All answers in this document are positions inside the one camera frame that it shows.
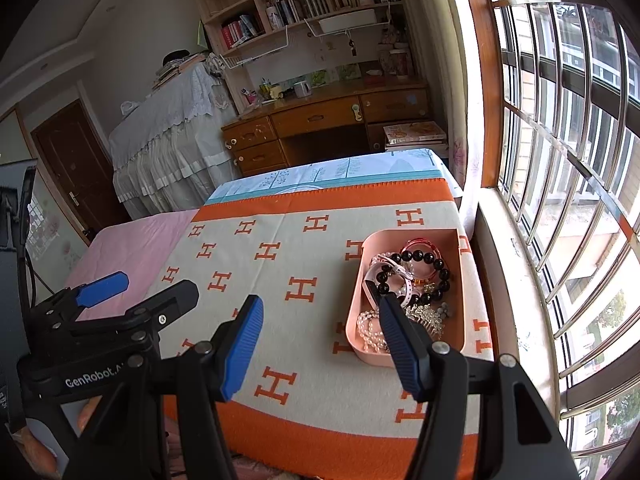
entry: door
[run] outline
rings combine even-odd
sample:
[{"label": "door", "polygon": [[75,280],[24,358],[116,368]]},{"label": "door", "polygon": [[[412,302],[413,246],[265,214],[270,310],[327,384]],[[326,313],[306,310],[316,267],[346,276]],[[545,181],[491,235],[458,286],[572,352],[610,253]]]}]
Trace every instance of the door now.
[{"label": "door", "polygon": [[71,209],[89,230],[131,220],[113,189],[113,169],[76,100],[32,133],[42,162]]}]

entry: orange stripe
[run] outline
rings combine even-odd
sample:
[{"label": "orange stripe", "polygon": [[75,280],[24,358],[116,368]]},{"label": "orange stripe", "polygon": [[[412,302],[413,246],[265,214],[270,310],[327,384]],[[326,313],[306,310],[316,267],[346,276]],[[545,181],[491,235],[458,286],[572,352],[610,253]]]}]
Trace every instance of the orange stripe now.
[{"label": "orange stripe", "polygon": [[260,214],[284,214],[415,202],[442,202],[445,200],[453,200],[453,197],[447,181],[443,178],[377,182],[210,204],[201,207],[192,222]]},{"label": "orange stripe", "polygon": [[[400,480],[414,453],[414,438],[385,438],[321,430],[267,415],[237,402],[217,404],[229,449],[266,465],[325,480]],[[164,412],[176,419],[175,396]],[[458,480],[470,480],[478,436],[465,435]]]}]

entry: jewelry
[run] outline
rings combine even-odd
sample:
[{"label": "jewelry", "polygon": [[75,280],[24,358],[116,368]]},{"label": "jewelry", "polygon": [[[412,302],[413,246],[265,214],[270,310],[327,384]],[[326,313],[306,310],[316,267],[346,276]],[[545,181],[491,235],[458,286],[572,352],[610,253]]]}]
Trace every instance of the jewelry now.
[{"label": "jewelry", "polygon": [[[411,251],[410,249],[416,245],[424,245],[431,252],[425,253],[418,249]],[[426,278],[418,278],[414,273],[414,262],[432,265],[433,271]],[[404,314],[409,319],[423,325],[432,338],[440,339],[444,329],[444,320],[447,317],[452,317],[453,309],[445,302],[435,310],[431,307],[432,301],[442,300],[444,293],[450,290],[451,273],[449,269],[446,269],[436,245],[426,238],[414,238],[407,242],[399,253],[381,253],[371,259],[371,265],[366,272],[362,286],[373,310],[361,312],[356,320],[358,334],[364,341],[363,350],[365,352],[371,347],[376,353],[388,353],[388,346],[382,330],[378,332],[374,330],[373,320],[378,319],[380,314],[365,282],[375,281],[378,284],[378,293],[388,294],[391,292],[388,281],[394,274],[404,279],[404,285],[399,290],[393,291]],[[436,277],[440,279],[437,285],[433,281]]]},{"label": "jewelry", "polygon": [[356,320],[358,334],[364,340],[363,350],[366,352],[369,347],[373,347],[376,353],[388,353],[389,348],[386,346],[385,336],[380,332],[374,332],[373,319],[378,319],[379,314],[374,310],[361,312]]}]

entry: ceiling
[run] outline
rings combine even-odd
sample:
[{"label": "ceiling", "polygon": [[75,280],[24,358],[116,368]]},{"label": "ceiling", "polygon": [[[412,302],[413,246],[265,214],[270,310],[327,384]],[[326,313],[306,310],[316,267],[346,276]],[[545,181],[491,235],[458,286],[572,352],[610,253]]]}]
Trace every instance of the ceiling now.
[{"label": "ceiling", "polygon": [[37,1],[0,59],[0,114],[41,85],[91,60],[102,31],[128,1]]}]

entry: pink sheet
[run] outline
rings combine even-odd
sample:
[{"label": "pink sheet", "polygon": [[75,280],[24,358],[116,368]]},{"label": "pink sheet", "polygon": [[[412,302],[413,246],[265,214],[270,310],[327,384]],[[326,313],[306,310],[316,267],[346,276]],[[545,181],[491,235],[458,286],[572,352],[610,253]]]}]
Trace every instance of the pink sheet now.
[{"label": "pink sheet", "polygon": [[121,270],[129,277],[129,288],[86,309],[78,319],[120,316],[142,301],[196,212],[160,213],[100,231],[65,286],[91,283]]}]

